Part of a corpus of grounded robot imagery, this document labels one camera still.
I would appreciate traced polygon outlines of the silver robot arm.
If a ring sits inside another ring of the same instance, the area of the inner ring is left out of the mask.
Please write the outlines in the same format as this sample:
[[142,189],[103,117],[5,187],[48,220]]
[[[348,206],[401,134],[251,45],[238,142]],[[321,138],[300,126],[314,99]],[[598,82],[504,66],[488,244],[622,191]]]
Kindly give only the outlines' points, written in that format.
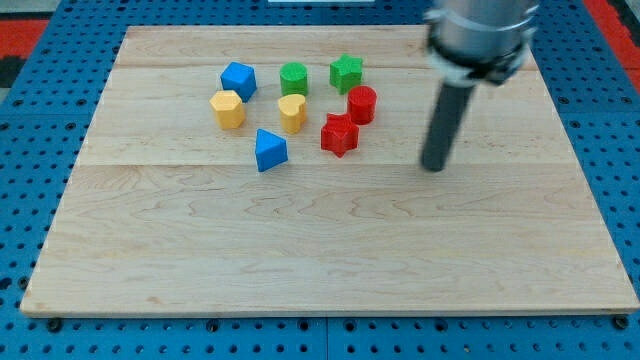
[[475,87],[504,84],[522,66],[538,0],[435,1],[423,15],[426,56],[442,83],[422,149],[422,167],[446,167]]

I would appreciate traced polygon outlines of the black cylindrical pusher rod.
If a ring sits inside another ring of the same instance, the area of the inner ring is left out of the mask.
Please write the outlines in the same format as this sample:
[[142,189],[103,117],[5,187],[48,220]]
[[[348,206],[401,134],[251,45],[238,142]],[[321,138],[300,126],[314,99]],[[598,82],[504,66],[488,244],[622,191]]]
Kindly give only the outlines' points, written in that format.
[[422,150],[421,165],[425,170],[440,172],[446,167],[474,91],[474,85],[441,85]]

